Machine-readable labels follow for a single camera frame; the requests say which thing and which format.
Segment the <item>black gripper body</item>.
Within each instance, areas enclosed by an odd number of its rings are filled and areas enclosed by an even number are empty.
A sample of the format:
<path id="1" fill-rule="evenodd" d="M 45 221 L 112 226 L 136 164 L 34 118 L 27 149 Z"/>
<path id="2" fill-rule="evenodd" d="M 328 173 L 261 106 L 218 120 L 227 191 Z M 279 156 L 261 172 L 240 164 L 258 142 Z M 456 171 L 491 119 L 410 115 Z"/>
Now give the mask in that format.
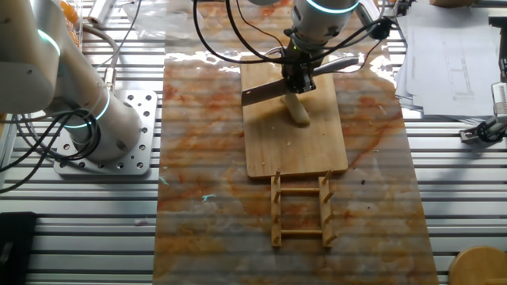
<path id="1" fill-rule="evenodd" d="M 317 66 L 317 51 L 302 51 L 297 47 L 286 47 L 281 52 L 284 64 L 282 65 L 282 76 L 285 74 L 312 75 L 313 69 Z"/>

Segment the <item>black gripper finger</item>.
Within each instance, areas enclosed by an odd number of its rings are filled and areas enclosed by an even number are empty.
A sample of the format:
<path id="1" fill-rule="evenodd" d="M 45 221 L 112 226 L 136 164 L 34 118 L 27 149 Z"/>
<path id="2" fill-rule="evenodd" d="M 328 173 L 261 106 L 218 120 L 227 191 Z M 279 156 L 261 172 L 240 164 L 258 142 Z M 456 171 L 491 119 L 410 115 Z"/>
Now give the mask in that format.
<path id="1" fill-rule="evenodd" d="M 316 89 L 314 79 L 311 75 L 304 74 L 299 80 L 299 93 L 307 93 Z"/>
<path id="2" fill-rule="evenodd" d="M 301 91 L 301 79 L 299 74 L 285 74 L 284 79 L 287 87 L 291 92 Z"/>

